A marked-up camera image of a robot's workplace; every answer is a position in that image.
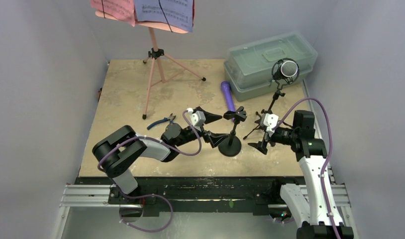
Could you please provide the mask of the purple microphone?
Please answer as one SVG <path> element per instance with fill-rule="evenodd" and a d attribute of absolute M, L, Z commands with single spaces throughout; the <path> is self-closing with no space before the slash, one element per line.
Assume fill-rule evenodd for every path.
<path fill-rule="evenodd" d="M 224 99 L 226 101 L 227 109 L 229 111 L 235 111 L 235 105 L 231 95 L 231 88 L 228 81 L 223 81 L 220 83 L 220 89 L 223 93 Z"/>

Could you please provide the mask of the black round-base mic stand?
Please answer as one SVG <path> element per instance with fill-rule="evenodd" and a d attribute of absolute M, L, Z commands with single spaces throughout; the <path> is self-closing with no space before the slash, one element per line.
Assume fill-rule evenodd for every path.
<path fill-rule="evenodd" d="M 246 121 L 246 111 L 244 106 L 240 106 L 235 111 L 227 111 L 224 113 L 223 118 L 226 120 L 233 120 L 233 129 L 230 134 L 218 146 L 219 152 L 227 157 L 234 157 L 239 154 L 242 148 L 240 139 L 236 136 L 236 128 L 238 124 Z"/>

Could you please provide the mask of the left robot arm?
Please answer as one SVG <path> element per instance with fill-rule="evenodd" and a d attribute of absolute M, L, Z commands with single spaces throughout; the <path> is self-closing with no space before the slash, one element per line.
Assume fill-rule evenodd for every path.
<path fill-rule="evenodd" d="M 160 138 L 138 134 L 131 126 L 124 125 L 94 145 L 92 154 L 98 160 L 98 170 L 115 183 L 126 203 L 133 204 L 140 197 L 138 182 L 129 170 L 139 157 L 170 162 L 179 154 L 186 155 L 178 149 L 181 145 L 197 140 L 199 147 L 192 153 L 195 156 L 200 153 L 203 142 L 216 148 L 229 137 L 227 133 L 214 133 L 203 127 L 222 119 L 221 115 L 209 113 L 201 107 L 188 108 L 183 112 L 186 114 L 190 114 L 190 118 L 185 119 L 187 127 L 171 122 Z"/>

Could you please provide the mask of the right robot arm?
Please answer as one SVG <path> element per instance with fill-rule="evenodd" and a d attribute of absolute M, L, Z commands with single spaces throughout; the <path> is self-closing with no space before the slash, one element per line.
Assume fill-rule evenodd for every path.
<path fill-rule="evenodd" d="M 298 239 L 353 239 L 352 227 L 346 226 L 332 193 L 328 178 L 325 143 L 315 138 L 315 116 L 313 112 L 296 110 L 291 128 L 279 127 L 279 117 L 263 113 L 256 123 L 264 131 L 263 139 L 251 143 L 263 154 L 267 144 L 289 145 L 303 172 L 307 197 L 296 184 L 278 184 L 272 187 L 272 199 L 285 201 L 298 225 Z"/>

